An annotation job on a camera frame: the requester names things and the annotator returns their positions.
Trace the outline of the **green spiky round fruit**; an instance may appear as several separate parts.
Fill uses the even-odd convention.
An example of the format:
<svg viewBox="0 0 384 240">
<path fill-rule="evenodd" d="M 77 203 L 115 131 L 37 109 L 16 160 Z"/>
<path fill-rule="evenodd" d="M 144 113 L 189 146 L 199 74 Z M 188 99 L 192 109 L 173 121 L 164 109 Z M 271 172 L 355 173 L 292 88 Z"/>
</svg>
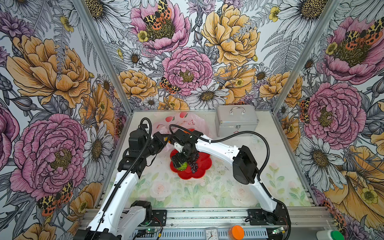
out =
<svg viewBox="0 0 384 240">
<path fill-rule="evenodd" d="M 177 171 L 183 172 L 188 168 L 188 163 L 184 162 L 180 167 L 176 168 Z"/>
</svg>

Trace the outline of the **pink plastic bag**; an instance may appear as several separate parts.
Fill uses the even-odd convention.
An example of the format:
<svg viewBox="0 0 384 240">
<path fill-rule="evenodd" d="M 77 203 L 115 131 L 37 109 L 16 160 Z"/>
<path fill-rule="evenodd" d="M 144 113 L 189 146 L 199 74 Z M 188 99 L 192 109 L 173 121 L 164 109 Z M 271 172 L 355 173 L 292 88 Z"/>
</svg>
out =
<svg viewBox="0 0 384 240">
<path fill-rule="evenodd" d="M 174 124 L 184 127 L 190 131 L 196 130 L 208 137 L 212 137 L 209 120 L 206 114 L 199 112 L 159 112 L 154 113 L 150 120 L 153 131 L 161 134 L 170 134 L 169 126 Z"/>
</svg>

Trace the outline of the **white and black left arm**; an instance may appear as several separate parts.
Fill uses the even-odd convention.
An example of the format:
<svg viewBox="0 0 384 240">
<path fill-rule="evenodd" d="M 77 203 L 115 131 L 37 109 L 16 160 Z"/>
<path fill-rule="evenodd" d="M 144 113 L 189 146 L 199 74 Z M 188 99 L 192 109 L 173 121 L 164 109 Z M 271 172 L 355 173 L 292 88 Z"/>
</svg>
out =
<svg viewBox="0 0 384 240">
<path fill-rule="evenodd" d="M 133 189 L 147 167 L 147 159 L 160 153 L 166 135 L 153 134 L 150 119 L 143 118 L 130 133 L 129 147 L 119 163 L 115 183 L 98 213 L 85 230 L 78 230 L 75 240 L 127 240 L 136 228 L 150 220 L 151 203 L 143 202 L 123 213 Z"/>
</svg>

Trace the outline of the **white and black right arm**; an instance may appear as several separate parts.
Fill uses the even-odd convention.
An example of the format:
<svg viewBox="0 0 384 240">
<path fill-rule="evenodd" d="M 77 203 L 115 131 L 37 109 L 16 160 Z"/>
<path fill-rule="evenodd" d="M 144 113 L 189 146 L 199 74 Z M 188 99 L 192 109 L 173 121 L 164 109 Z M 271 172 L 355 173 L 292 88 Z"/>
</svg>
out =
<svg viewBox="0 0 384 240">
<path fill-rule="evenodd" d="M 201 153 L 208 154 L 232 165 L 234 179 L 243 184 L 250 185 L 255 197 L 260 203 L 263 218 L 267 224 L 276 224 L 279 220 L 277 212 L 281 209 L 278 201 L 268 191 L 261 180 L 261 173 L 270 159 L 270 146 L 261 134 L 253 131 L 242 131 L 219 140 L 212 140 L 199 131 L 190 131 L 184 127 L 171 124 L 169 126 L 170 142 L 177 150 L 171 157 L 173 166 L 182 171 L 192 161 L 197 160 Z M 239 135 L 255 135 L 266 146 L 266 158 L 261 167 L 257 167 L 257 161 L 252 151 L 247 146 L 229 146 L 223 142 Z"/>
</svg>

